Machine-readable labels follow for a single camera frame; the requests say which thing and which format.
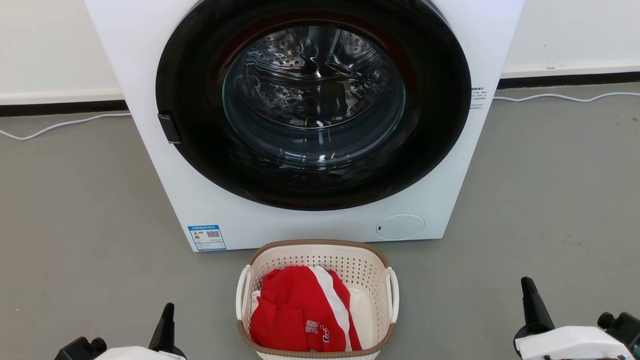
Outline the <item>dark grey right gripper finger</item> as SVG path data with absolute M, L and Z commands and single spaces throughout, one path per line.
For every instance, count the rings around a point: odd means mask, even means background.
M 525 325 L 519 330 L 521 335 L 537 335 L 555 330 L 555 325 L 532 278 L 524 276 L 520 280 L 522 306 Z

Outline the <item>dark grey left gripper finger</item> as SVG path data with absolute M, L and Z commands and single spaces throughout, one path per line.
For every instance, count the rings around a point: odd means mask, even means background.
M 160 315 L 148 348 L 153 351 L 173 351 L 175 347 L 175 305 L 167 303 Z

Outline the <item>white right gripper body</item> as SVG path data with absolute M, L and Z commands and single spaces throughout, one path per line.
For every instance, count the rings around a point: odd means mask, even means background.
M 596 326 L 562 326 L 514 340 L 522 360 L 633 360 L 621 341 Z

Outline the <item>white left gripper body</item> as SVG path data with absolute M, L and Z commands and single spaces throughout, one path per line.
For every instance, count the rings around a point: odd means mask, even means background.
M 114 347 L 94 358 L 95 360 L 186 360 L 185 356 L 166 351 L 155 351 L 141 346 Z

